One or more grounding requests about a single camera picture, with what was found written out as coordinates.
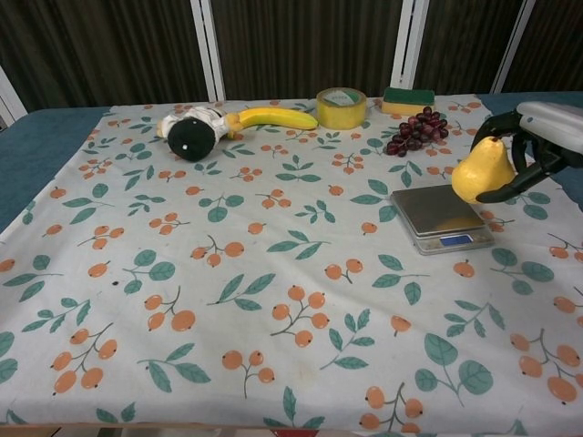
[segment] sponge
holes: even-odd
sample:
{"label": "sponge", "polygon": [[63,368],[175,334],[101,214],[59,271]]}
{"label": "sponge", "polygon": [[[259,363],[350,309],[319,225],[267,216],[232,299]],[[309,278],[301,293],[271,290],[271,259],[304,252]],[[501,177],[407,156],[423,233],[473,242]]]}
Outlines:
{"label": "sponge", "polygon": [[401,89],[387,87],[384,90],[381,111],[385,114],[414,116],[424,107],[435,109],[435,93],[430,89]]}

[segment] kitchen scale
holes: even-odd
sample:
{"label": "kitchen scale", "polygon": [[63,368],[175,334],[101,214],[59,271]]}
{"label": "kitchen scale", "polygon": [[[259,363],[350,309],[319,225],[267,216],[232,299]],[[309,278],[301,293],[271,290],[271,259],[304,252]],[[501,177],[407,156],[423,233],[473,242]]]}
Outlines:
{"label": "kitchen scale", "polygon": [[422,255],[494,244],[484,221],[451,185],[397,190],[391,201]]}

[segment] pear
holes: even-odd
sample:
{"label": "pear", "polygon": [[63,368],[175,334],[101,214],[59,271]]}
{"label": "pear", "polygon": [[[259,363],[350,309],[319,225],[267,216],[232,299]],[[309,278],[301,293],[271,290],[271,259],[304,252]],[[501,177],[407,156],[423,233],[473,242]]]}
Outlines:
{"label": "pear", "polygon": [[479,203],[476,197],[498,189],[515,176],[500,138],[485,137],[452,172],[452,188],[463,201]]}

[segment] table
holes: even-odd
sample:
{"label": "table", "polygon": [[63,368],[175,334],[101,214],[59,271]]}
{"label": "table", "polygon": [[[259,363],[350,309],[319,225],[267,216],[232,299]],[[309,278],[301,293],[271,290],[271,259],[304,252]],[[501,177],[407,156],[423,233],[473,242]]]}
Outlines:
{"label": "table", "polygon": [[[314,102],[217,105],[269,104]],[[546,180],[478,208],[493,249],[417,254],[388,195],[448,183],[489,115],[436,105],[450,136],[405,158],[371,99],[196,164],[155,138],[188,105],[111,108],[0,235],[0,421],[580,430],[580,211]]]}

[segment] dark curtain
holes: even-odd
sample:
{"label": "dark curtain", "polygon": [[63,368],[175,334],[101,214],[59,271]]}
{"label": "dark curtain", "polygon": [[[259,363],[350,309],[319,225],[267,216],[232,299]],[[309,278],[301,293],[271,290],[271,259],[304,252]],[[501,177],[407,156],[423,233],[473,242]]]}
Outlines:
{"label": "dark curtain", "polygon": [[537,0],[503,91],[583,91],[583,2]]}
{"label": "dark curtain", "polygon": [[189,0],[2,0],[0,65],[29,112],[208,100]]}
{"label": "dark curtain", "polygon": [[389,85],[401,0],[212,0],[229,99]]}
{"label": "dark curtain", "polygon": [[414,88],[489,93],[522,0],[431,0]]}

